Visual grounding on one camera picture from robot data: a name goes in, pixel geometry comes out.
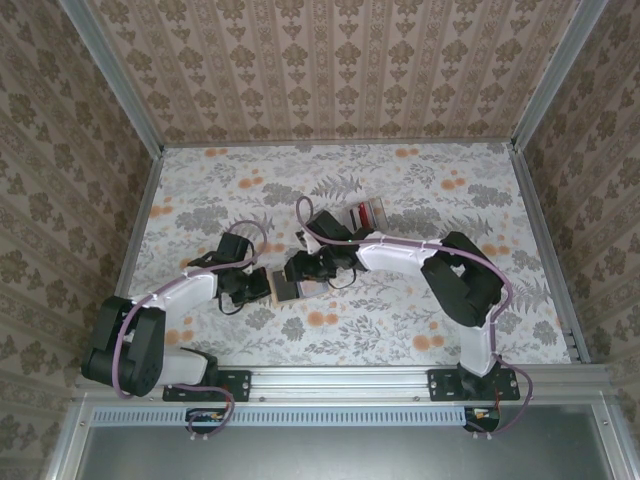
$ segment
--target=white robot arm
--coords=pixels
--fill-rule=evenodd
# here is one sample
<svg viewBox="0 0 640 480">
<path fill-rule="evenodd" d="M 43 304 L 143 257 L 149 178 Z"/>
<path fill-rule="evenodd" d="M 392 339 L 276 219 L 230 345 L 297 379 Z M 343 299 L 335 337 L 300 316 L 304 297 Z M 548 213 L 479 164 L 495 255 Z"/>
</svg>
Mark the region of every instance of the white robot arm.
<svg viewBox="0 0 640 480">
<path fill-rule="evenodd" d="M 502 281 L 489 269 L 464 257 L 443 253 L 433 248 L 416 247 L 413 243 L 383 236 L 361 229 L 351 234 L 329 213 L 320 212 L 307 227 L 318 235 L 336 240 L 371 240 L 375 243 L 349 246 L 321 245 L 310 235 L 302 236 L 307 251 L 300 251 L 285 265 L 288 281 L 335 278 L 339 269 L 388 270 L 426 280 L 443 310 L 459 325 L 461 355 L 459 369 L 465 385 L 473 390 L 476 379 L 495 371 L 496 358 L 492 353 L 490 321 L 494 306 L 500 301 Z M 431 244 L 466 251 L 484 257 L 463 234 L 452 232 Z M 225 233 L 217 252 L 209 252 L 192 262 L 192 266 L 208 267 L 233 263 L 245 257 L 250 242 Z M 460 276 L 453 270 L 464 267 Z M 217 374 L 217 360 L 212 355 L 195 350 L 164 346 L 166 325 L 175 324 L 196 306 L 218 298 L 222 293 L 231 296 L 236 306 L 270 294 L 264 268 L 247 274 L 243 269 L 229 268 L 215 273 L 206 270 L 185 273 L 182 281 L 175 281 L 152 295 L 136 315 L 127 331 L 119 356 L 118 381 L 123 390 L 137 396 L 146 395 L 156 386 L 175 384 L 209 385 Z M 110 297 L 98 315 L 90 348 L 82 362 L 86 378 L 107 385 L 112 384 L 114 346 L 120 334 L 122 320 L 146 295 L 124 299 Z"/>
</svg>

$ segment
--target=floral patterned floor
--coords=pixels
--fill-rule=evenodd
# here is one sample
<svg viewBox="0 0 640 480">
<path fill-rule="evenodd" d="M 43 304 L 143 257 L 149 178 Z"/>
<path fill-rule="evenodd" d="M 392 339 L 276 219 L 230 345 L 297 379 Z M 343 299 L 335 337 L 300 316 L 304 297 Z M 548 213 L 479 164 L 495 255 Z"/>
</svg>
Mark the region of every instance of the floral patterned floor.
<svg viewBox="0 0 640 480">
<path fill-rule="evenodd" d="M 514 284 L 515 303 L 498 323 L 505 359 L 569 363 L 504 144 L 169 149 L 130 293 L 175 278 L 242 218 L 268 230 L 260 265 L 282 268 L 300 248 L 294 202 L 302 194 L 336 217 L 379 196 L 387 233 L 397 236 L 464 232 Z M 249 227 L 241 233 L 258 240 Z M 460 352 L 457 326 L 427 283 L 387 272 L 293 305 L 264 299 L 231 317 L 211 302 L 168 325 L 165 341 L 211 352 L 222 365 L 455 364 Z"/>
</svg>

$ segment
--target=metal profile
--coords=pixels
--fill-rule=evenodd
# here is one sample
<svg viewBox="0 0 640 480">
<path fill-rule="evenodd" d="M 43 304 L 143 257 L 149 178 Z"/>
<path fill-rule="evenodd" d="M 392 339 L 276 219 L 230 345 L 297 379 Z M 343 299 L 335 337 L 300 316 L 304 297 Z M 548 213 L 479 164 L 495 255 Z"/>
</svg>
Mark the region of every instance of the metal profile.
<svg viewBox="0 0 640 480">
<path fill-rule="evenodd" d="M 470 406 L 478 402 L 432 402 L 427 386 L 427 370 L 447 368 L 420 367 L 238 367 L 252 371 L 251 395 L 243 408 L 264 407 L 411 407 Z M 613 397 L 604 365 L 520 365 L 533 379 L 532 404 L 592 404 L 602 395 Z M 518 376 L 522 397 L 527 382 Z M 75 391 L 77 401 L 95 406 L 122 406 L 111 387 L 80 378 Z M 162 390 L 147 397 L 132 398 L 127 406 L 164 408 Z M 182 404 L 194 407 L 194 404 Z M 197 407 L 215 407 L 218 403 L 198 403 Z"/>
<path fill-rule="evenodd" d="M 69 408 L 44 477 L 46 480 L 75 480 L 89 437 L 92 411 L 93 406 L 84 403 Z"/>
<path fill-rule="evenodd" d="M 517 148 L 524 149 L 533 136 L 606 5 L 607 0 L 584 0 L 578 5 L 571 23 L 513 132 L 512 138 Z"/>
<path fill-rule="evenodd" d="M 187 142 L 167 143 L 165 148 L 209 148 L 209 147 L 297 147 L 319 145 L 429 145 L 429 144 L 473 144 L 473 143 L 508 143 L 509 137 L 466 137 L 466 138 L 336 138 L 331 140 L 265 140 L 251 142 Z"/>
<path fill-rule="evenodd" d="M 593 416 L 615 480 L 638 479 L 638 454 L 620 407 L 606 401 L 593 405 Z"/>
<path fill-rule="evenodd" d="M 88 2 L 84 0 L 60 0 L 86 45 L 93 61 L 107 80 L 122 109 L 153 160 L 161 156 L 161 136 L 146 113 L 144 104 L 127 78 L 126 69 L 120 64 L 104 37 L 100 23 L 93 16 Z"/>
<path fill-rule="evenodd" d="M 542 262 L 545 276 L 549 282 L 549 290 L 551 291 L 556 310 L 560 319 L 571 329 L 580 361 L 589 363 L 591 357 L 584 336 L 582 335 L 582 329 L 573 308 L 571 297 L 569 296 L 569 289 L 567 288 L 560 262 L 553 247 L 551 234 L 547 228 L 547 222 L 542 213 L 542 207 L 540 206 L 536 189 L 533 186 L 529 167 L 527 166 L 521 149 L 509 149 L 509 155 L 511 156 L 516 179 L 518 180 L 518 186 L 520 187 L 522 201 L 529 216 L 533 237 L 538 245 L 540 261 Z"/>
<path fill-rule="evenodd" d="M 98 407 L 91 427 L 187 425 L 190 407 Z M 236 407 L 230 427 L 389 427 L 465 425 L 464 407 Z M 211 423 L 194 422 L 194 426 Z"/>
</svg>

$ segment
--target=purple cable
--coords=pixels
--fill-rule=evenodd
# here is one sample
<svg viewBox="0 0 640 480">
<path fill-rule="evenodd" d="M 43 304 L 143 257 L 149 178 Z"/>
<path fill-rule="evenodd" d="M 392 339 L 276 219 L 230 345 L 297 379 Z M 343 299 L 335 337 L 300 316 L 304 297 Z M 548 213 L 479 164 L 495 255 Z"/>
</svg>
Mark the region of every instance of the purple cable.
<svg viewBox="0 0 640 480">
<path fill-rule="evenodd" d="M 116 391 L 116 394 L 118 395 L 118 397 L 123 398 L 123 399 L 128 399 L 128 398 L 133 397 L 133 395 L 131 395 L 131 394 L 124 393 L 122 391 L 122 388 L 120 388 L 120 381 L 118 379 L 118 369 L 120 367 L 120 353 L 122 352 L 122 343 L 124 341 L 124 336 L 126 334 L 127 328 L 129 328 L 129 325 L 131 324 L 131 321 L 133 320 L 133 317 L 135 316 L 135 314 L 138 312 L 138 310 L 140 310 L 140 308 L 142 308 L 151 299 L 153 299 L 154 295 L 161 295 L 162 293 L 166 292 L 171 287 L 174 287 L 174 286 L 184 282 L 186 280 L 186 278 L 195 277 L 195 276 L 200 275 L 202 273 L 215 272 L 216 270 L 221 270 L 223 268 L 246 267 L 247 265 L 252 263 L 254 260 L 256 260 L 260 255 L 262 255 L 262 253 L 264 252 L 265 248 L 267 247 L 267 232 L 264 229 L 264 227 L 262 225 L 260 225 L 258 222 L 254 221 L 254 220 L 240 220 L 240 221 L 234 223 L 233 225 L 231 225 L 227 229 L 227 231 L 230 232 L 236 226 L 238 226 L 240 224 L 245 224 L 245 223 L 246 224 L 251 224 L 251 225 L 254 225 L 254 226 L 258 227 L 258 229 L 260 230 L 260 233 L 262 233 L 262 237 L 263 237 L 262 249 L 259 252 L 256 252 L 251 258 L 248 258 L 246 260 L 242 260 L 240 262 L 225 263 L 225 264 L 222 264 L 222 265 L 215 265 L 213 267 L 200 268 L 198 270 L 194 270 L 193 272 L 189 272 L 189 273 L 185 274 L 185 276 L 182 276 L 180 278 L 176 278 L 175 280 L 170 281 L 166 285 L 160 287 L 158 290 L 156 290 L 155 292 L 147 295 L 142 300 L 140 300 L 138 303 L 136 303 L 133 306 L 133 308 L 131 309 L 131 311 L 127 314 L 127 316 L 124 318 L 124 321 L 122 322 L 122 327 L 120 327 L 120 331 L 118 332 L 118 338 L 116 339 L 116 345 L 115 345 L 115 348 L 113 350 L 113 364 L 111 365 L 111 383 L 112 383 L 113 389 Z M 217 387 L 199 387 L 199 388 L 217 388 Z"/>
<path fill-rule="evenodd" d="M 188 390 L 190 392 L 218 392 L 218 393 L 222 393 L 225 397 L 227 397 L 227 400 L 229 400 L 229 410 L 227 411 L 227 415 L 224 417 L 222 422 L 220 422 L 220 425 L 218 425 L 210 433 L 207 433 L 207 435 L 210 437 L 212 437 L 213 435 L 217 435 L 222 430 L 224 430 L 224 428 L 227 426 L 227 424 L 231 420 L 231 417 L 233 416 L 233 411 L 236 409 L 236 401 L 234 400 L 233 395 L 231 395 L 231 393 L 225 390 L 224 388 L 198 387 L 198 386 L 183 385 L 183 384 L 174 385 L 174 388 L 179 388 L 181 390 Z M 189 423 L 187 424 L 187 430 L 189 431 L 189 433 L 194 435 L 196 434 L 196 432 L 193 431 L 193 422 L 195 421 L 196 418 L 198 418 L 199 416 L 202 416 L 203 414 L 204 413 L 202 412 L 200 414 L 196 412 L 194 415 L 191 416 L 191 418 L 189 419 Z"/>
<path fill-rule="evenodd" d="M 298 198 L 298 201 L 296 202 L 296 216 L 298 217 L 298 222 L 300 223 L 300 225 L 302 225 L 302 228 L 304 229 L 305 232 L 307 232 L 316 240 L 319 240 L 323 243 L 327 243 L 329 245 L 340 245 L 340 246 L 371 245 L 376 243 L 380 243 L 380 244 L 386 243 L 386 244 L 392 244 L 392 245 L 400 245 L 403 247 L 430 248 L 433 250 L 439 250 L 441 252 L 449 253 L 451 255 L 458 255 L 460 257 L 465 257 L 470 260 L 473 260 L 474 262 L 477 262 L 480 265 L 491 270 L 493 273 L 495 273 L 498 276 L 500 280 L 502 280 L 502 283 L 504 283 L 504 287 L 507 290 L 507 298 L 505 299 L 504 302 L 502 302 L 502 304 L 496 310 L 493 311 L 493 313 L 491 314 L 491 318 L 489 319 L 489 338 L 491 342 L 491 354 L 495 357 L 498 363 L 500 363 L 501 365 L 504 365 L 507 368 L 511 368 L 515 372 L 522 375 L 527 380 L 527 383 L 529 385 L 529 391 L 527 392 L 527 395 L 522 403 L 522 407 L 518 411 L 517 415 L 504 427 L 499 428 L 491 433 L 495 435 L 498 433 L 505 432 L 508 429 L 510 429 L 518 420 L 520 420 L 520 418 L 522 417 L 522 414 L 524 413 L 526 408 L 529 406 L 529 402 L 531 401 L 531 398 L 533 397 L 533 380 L 531 380 L 531 377 L 529 376 L 529 374 L 524 372 L 522 369 L 518 367 L 514 367 L 510 363 L 507 363 L 496 352 L 496 318 L 498 317 L 498 315 L 500 315 L 502 312 L 504 312 L 507 309 L 507 307 L 511 304 L 511 301 L 513 300 L 513 286 L 511 285 L 511 282 L 506 277 L 506 275 L 502 273 L 498 269 L 498 267 L 496 267 L 493 263 L 491 263 L 488 260 L 485 260 L 482 257 L 474 255 L 473 253 L 465 252 L 464 250 L 458 250 L 457 248 L 445 247 L 444 245 L 440 245 L 439 243 L 428 243 L 428 242 L 423 242 L 421 240 L 408 240 L 408 239 L 388 238 L 388 237 L 372 238 L 372 239 L 364 239 L 364 240 L 353 240 L 353 241 L 346 241 L 346 242 L 341 240 L 332 240 L 330 238 L 324 238 L 318 235 L 317 233 L 315 233 L 314 231 L 312 231 L 309 227 L 307 227 L 306 221 L 302 218 L 302 214 L 300 213 L 300 204 L 303 201 L 306 201 L 307 204 L 309 205 L 309 210 L 310 210 L 309 218 L 313 216 L 313 202 L 309 197 L 307 197 L 306 195 L 303 195 L 300 198 Z"/>
</svg>

